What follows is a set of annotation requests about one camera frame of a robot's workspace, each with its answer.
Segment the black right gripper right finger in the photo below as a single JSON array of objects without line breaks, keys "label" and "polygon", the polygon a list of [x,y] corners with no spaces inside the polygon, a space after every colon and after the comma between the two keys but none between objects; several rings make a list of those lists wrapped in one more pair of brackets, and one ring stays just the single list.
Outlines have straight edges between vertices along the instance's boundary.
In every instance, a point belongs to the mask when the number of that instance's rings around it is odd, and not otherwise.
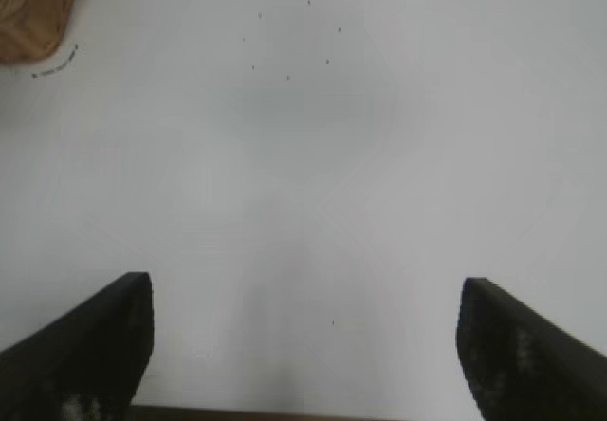
[{"label": "black right gripper right finger", "polygon": [[463,282],[456,349],[486,420],[606,417],[606,357],[487,278]]}]

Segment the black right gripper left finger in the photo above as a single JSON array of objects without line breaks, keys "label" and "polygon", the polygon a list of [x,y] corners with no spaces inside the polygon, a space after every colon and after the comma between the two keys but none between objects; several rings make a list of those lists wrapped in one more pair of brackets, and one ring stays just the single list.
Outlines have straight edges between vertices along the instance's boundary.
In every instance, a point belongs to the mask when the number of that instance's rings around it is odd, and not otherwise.
[{"label": "black right gripper left finger", "polygon": [[128,272],[1,353],[4,420],[122,420],[154,347],[151,277]]}]

